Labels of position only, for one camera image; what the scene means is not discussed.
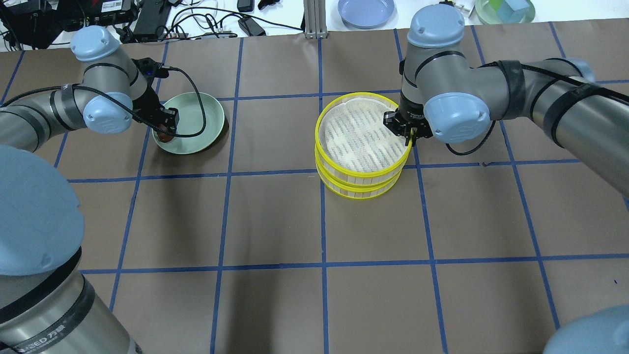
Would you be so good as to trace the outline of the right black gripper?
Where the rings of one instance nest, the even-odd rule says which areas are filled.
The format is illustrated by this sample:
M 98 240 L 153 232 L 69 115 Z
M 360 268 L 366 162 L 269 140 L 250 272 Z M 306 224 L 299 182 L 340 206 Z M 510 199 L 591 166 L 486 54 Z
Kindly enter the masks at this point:
M 431 138 L 433 132 L 423 109 L 396 109 L 383 116 L 384 126 L 396 136 L 406 139 L 407 147 L 415 147 L 418 138 Z

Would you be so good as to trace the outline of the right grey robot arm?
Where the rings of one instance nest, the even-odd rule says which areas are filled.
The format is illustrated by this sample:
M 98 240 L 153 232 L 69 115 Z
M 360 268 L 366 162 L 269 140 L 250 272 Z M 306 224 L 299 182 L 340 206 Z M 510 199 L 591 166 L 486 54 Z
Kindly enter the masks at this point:
M 445 354 L 628 352 L 628 99 L 587 62 L 484 57 L 449 2 L 423 7 L 400 55 L 398 134 L 483 145 L 487 163 L 415 151 Z

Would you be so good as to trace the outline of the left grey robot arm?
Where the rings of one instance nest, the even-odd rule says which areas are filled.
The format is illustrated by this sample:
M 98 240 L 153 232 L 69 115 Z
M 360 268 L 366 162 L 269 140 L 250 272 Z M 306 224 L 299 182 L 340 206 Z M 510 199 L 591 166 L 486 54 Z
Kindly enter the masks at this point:
M 134 123 L 87 129 L 37 154 L 71 181 L 86 218 L 79 264 L 147 354 L 426 354 L 431 294 L 417 170 L 371 200 L 315 170 L 323 86 L 391 81 L 395 32 L 128 45 L 217 79 L 228 129 L 170 154 Z

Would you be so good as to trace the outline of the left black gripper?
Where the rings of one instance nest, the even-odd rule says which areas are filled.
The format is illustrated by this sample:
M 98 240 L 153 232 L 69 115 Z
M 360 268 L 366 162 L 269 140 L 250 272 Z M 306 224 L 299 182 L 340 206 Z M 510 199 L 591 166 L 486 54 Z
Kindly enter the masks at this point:
M 133 101 L 133 112 L 139 117 L 139 122 L 157 131 L 170 131 L 176 133 L 177 115 L 176 109 L 166 109 L 158 96 L 141 96 Z

